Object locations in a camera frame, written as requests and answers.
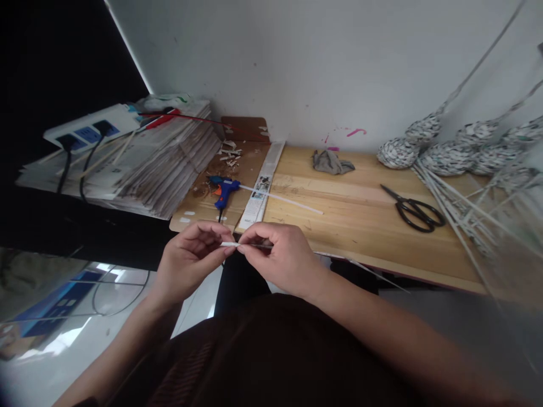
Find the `left hand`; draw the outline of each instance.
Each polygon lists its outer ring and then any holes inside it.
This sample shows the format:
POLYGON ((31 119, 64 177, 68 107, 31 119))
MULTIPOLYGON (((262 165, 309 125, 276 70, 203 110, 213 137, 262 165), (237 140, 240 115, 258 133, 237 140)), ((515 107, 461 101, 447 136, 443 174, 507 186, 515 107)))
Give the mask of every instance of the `left hand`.
POLYGON ((235 241, 230 230, 206 220, 192 223, 171 239, 162 253, 148 301, 165 310, 189 298, 236 250, 235 247, 222 247, 224 241, 235 241))

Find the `forearm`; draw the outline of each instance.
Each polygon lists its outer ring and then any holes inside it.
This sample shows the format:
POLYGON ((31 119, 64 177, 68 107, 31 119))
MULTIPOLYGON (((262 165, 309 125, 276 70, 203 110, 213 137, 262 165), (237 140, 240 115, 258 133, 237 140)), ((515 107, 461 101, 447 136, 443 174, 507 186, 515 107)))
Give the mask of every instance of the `forearm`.
POLYGON ((149 297, 143 299, 113 342, 75 380, 54 407, 73 406, 89 397, 94 397, 99 405, 107 402, 141 358, 170 338, 182 305, 164 310, 155 306, 149 297))
POLYGON ((404 374, 420 391, 453 405, 499 405, 510 395, 491 383, 460 350, 421 319, 330 273, 306 300, 404 374))

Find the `plug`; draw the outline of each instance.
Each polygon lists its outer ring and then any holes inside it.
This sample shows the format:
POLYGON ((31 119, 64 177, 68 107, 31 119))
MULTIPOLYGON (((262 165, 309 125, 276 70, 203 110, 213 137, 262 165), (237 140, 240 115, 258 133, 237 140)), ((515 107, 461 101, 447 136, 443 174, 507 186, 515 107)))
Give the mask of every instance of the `plug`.
POLYGON ((119 132, 107 120, 100 120, 99 122, 94 123, 92 126, 100 132, 100 136, 102 137, 112 136, 119 132))
POLYGON ((79 140, 72 135, 61 136, 57 141, 62 145, 62 148, 64 148, 65 151, 71 151, 72 147, 79 142, 79 140))

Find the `scissor handle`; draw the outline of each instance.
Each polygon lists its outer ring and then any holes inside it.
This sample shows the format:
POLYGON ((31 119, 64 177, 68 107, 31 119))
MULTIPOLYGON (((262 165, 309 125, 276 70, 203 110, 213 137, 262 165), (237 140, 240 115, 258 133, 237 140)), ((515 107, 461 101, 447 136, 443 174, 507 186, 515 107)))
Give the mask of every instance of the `scissor handle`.
POLYGON ((416 200, 412 200, 412 199, 408 199, 406 201, 408 204, 410 204, 413 208, 415 208, 415 210, 417 212, 419 212, 422 216, 424 216, 426 218, 426 223, 431 223, 432 225, 434 226, 437 226, 437 227, 441 227, 441 226, 445 226, 447 224, 447 220, 445 219, 445 217, 443 216, 443 214, 441 212, 439 212, 436 208, 434 208, 433 206, 431 205, 428 205, 427 203, 424 203, 424 202, 420 202, 420 201, 416 201, 416 200), (432 212, 435 216, 437 216, 437 219, 438 220, 435 220, 435 219, 432 219, 431 217, 428 216, 427 213, 424 213, 424 211, 422 209, 419 208, 419 206, 423 206, 425 207, 426 209, 428 209, 430 212, 432 212))
POLYGON ((421 210, 418 209, 417 207, 414 206, 413 208, 415 208, 416 210, 412 210, 411 208, 405 206, 405 204, 402 203, 402 202, 396 202, 396 209, 398 209, 398 213, 400 214, 400 216, 402 217, 402 219, 404 220, 405 223, 407 223, 413 229, 417 229, 419 232, 423 232, 423 233, 431 233, 431 232, 433 232, 436 228, 432 223, 428 222, 428 219, 430 219, 430 217, 426 216, 425 214, 421 215, 420 212, 419 212, 421 210), (422 222, 428 226, 428 229, 422 228, 419 225, 417 225, 416 223, 413 223, 406 216, 405 211, 408 211, 415 218, 422 220, 422 222))

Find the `pink paint mark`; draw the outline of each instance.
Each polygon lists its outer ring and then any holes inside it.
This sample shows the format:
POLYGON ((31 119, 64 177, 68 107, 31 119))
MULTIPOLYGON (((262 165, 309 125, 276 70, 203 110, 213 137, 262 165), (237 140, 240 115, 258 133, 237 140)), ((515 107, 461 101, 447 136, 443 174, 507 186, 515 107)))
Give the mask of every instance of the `pink paint mark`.
POLYGON ((356 133, 358 133, 359 131, 363 131, 364 134, 367 134, 367 133, 368 133, 368 132, 367 132, 366 130, 364 130, 364 129, 356 129, 356 130, 354 130, 353 132, 350 132, 350 133, 347 135, 347 137, 351 137, 353 134, 356 134, 356 133))

